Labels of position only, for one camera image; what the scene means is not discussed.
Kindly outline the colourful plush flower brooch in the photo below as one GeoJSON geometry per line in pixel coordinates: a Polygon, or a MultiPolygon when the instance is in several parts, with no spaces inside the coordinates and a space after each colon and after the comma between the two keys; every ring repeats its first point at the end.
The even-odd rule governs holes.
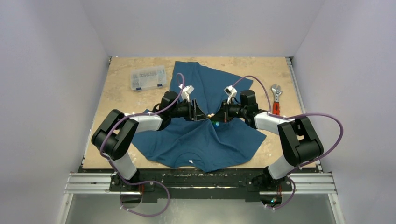
{"type": "Polygon", "coordinates": [[[207,118],[211,121],[211,123],[212,123],[212,125],[213,125],[214,127],[219,127],[220,122],[217,121],[217,118],[216,118],[216,116],[215,116],[214,113],[208,114],[208,115],[207,115],[207,118]]]}

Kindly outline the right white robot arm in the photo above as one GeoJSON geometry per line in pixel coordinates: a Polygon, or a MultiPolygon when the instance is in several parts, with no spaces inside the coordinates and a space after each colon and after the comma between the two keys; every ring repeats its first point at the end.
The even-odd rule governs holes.
{"type": "Polygon", "coordinates": [[[241,91],[239,103],[232,102],[237,94],[234,87],[228,86],[224,91],[228,98],[222,101],[217,113],[210,115],[211,120],[224,123],[243,120],[253,129],[269,131],[280,138],[283,154],[263,171],[262,183],[266,189],[275,189],[289,172],[323,154],[323,145],[306,116],[287,119],[261,110],[252,90],[241,91]]]}

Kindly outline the blue t-shirt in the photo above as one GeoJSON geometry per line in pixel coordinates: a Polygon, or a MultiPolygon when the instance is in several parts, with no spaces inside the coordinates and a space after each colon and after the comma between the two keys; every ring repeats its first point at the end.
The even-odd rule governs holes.
{"type": "MultiPolygon", "coordinates": [[[[173,74],[183,74],[204,113],[216,113],[227,98],[224,89],[236,84],[237,91],[250,89],[253,81],[197,62],[175,62],[173,74]]],[[[137,133],[132,145],[146,159],[171,168],[194,166],[211,172],[246,163],[252,159],[266,135],[240,119],[214,126],[211,121],[186,121],[173,118],[162,131],[137,133]]]]}

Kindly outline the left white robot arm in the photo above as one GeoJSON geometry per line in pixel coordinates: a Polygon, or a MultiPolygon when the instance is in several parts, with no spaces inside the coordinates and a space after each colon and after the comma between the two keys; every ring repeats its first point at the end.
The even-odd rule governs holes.
{"type": "Polygon", "coordinates": [[[127,151],[136,133],[161,131],[173,118],[184,118],[197,122],[208,119],[196,100],[180,98],[174,91],[167,91],[153,110],[147,113],[127,115],[113,109],[92,134],[91,144],[102,157],[107,159],[121,179],[121,185],[128,191],[138,188],[140,177],[127,151]]]}

